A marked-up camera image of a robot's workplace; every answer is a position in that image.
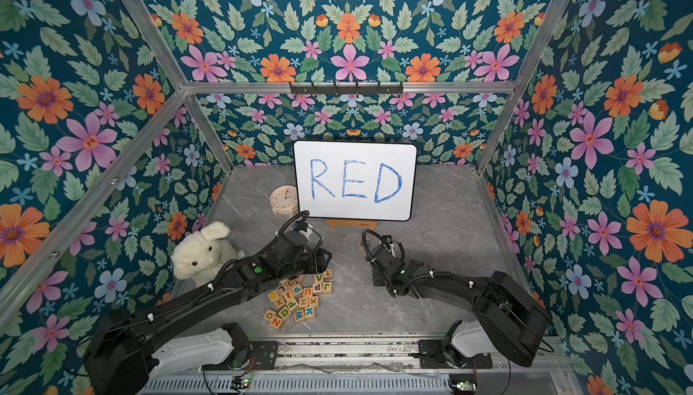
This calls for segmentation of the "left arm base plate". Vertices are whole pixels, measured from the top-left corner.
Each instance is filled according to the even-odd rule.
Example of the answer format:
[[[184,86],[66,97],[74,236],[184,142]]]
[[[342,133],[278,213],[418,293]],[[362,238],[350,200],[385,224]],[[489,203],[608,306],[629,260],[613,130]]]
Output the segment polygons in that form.
[[[239,368],[244,372],[271,371],[278,358],[276,341],[252,341],[240,350]]]

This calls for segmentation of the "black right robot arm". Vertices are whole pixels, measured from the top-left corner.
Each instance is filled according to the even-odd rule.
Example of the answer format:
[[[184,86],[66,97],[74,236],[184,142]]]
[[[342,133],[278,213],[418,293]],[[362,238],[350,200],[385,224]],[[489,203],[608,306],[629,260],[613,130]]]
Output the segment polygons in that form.
[[[533,365],[550,316],[510,275],[495,271],[489,277],[470,277],[436,270],[407,260],[402,245],[392,239],[378,236],[378,245],[371,248],[370,233],[363,234],[361,245],[375,287],[386,288],[395,298],[438,300],[474,315],[471,321],[453,322],[439,351],[422,358],[461,368],[478,355],[496,353],[521,367]]]

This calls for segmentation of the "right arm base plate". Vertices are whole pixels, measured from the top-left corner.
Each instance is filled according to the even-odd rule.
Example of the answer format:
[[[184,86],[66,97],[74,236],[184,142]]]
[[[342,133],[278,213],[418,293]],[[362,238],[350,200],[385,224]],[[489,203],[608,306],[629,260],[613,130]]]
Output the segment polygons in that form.
[[[411,357],[420,361],[422,369],[491,369],[493,361],[490,355],[467,357],[442,339],[420,340],[418,351]]]

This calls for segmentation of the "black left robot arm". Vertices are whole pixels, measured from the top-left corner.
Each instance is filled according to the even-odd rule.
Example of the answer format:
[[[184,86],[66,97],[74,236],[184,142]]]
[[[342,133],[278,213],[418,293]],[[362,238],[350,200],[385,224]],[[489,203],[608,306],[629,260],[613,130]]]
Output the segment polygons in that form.
[[[135,394],[162,363],[154,354],[219,312],[275,290],[280,281],[321,274],[332,254],[297,232],[281,234],[261,252],[223,264],[208,284],[147,310],[101,317],[84,356],[94,393]]]

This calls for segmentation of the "wooden block green D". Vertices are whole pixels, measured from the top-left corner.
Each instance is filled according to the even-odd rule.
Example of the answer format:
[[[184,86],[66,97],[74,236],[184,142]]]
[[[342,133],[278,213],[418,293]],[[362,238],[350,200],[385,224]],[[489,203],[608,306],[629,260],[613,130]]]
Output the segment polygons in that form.
[[[292,312],[288,307],[283,307],[277,311],[277,314],[282,320],[285,320],[292,315]]]

